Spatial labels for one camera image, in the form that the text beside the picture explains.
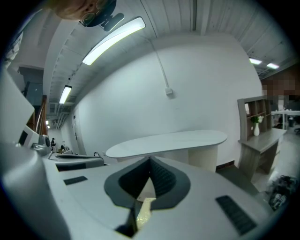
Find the white oval table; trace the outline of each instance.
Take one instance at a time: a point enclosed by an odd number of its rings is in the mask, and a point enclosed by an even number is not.
[[[152,135],[117,144],[107,150],[106,155],[117,160],[157,156],[215,172],[218,145],[226,139],[225,133],[214,130]]]

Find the black fisheye border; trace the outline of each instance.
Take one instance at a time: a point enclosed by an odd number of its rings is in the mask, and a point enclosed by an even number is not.
[[[24,19],[32,12],[32,10],[40,4],[40,0],[25,0],[25,1],[4,1],[1,2],[2,9],[2,35],[0,44],[1,60],[3,60],[4,52],[10,39],[16,33],[18,27]],[[257,0],[279,23],[286,35],[289,37],[294,46],[295,51],[299,54],[300,35],[297,31],[299,22],[298,2],[294,0],[285,0],[284,2],[275,2],[271,0]],[[9,234],[10,238],[22,236],[22,238],[30,237],[38,239],[38,236],[23,222],[18,213],[12,207],[7,199],[7,196],[1,188],[1,208],[4,227],[2,234]],[[286,207],[278,221],[274,222],[270,229],[265,228],[266,232],[261,232],[262,236],[254,236],[255,239],[271,239],[281,236],[281,233],[287,233],[289,236],[297,236],[298,223],[297,212],[300,212],[300,191],[299,188],[295,195],[291,198],[289,205]]]

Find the desk with shelf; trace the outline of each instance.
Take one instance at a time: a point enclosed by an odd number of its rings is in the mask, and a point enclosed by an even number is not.
[[[265,96],[238,100],[240,113],[241,155],[239,168],[251,180],[256,169],[262,168],[269,174],[275,165],[274,159],[279,154],[280,139],[285,130],[272,128],[270,102]],[[253,135],[251,118],[263,116],[259,124],[260,135]]]

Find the gray floor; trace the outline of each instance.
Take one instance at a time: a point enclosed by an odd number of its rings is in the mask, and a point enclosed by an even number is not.
[[[252,183],[259,192],[267,190],[267,186],[281,175],[299,177],[300,173],[300,135],[294,133],[295,128],[289,128],[280,146],[278,162],[274,170],[267,175],[262,169],[257,169]]]

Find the fluorescent light fixture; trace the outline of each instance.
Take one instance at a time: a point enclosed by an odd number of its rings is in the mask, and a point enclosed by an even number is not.
[[[262,61],[254,59],[254,58],[249,58],[249,60],[250,60],[251,63],[256,64],[256,65],[259,65],[259,64],[262,63]]]
[[[123,38],[127,37],[129,34],[134,33],[140,29],[146,27],[143,19],[138,17],[123,26],[117,28],[111,34],[107,35],[103,40],[101,40],[83,59],[83,63],[91,65],[102,53],[104,53],[108,48],[110,48],[115,43],[119,42]]]
[[[64,104],[70,91],[71,91],[72,87],[71,86],[68,86],[66,85],[65,88],[64,88],[64,91],[62,92],[62,95],[60,97],[60,104]]]
[[[272,69],[277,69],[277,68],[279,68],[279,66],[276,65],[276,64],[274,64],[274,63],[269,63],[269,64],[267,65],[267,67],[272,68]]]

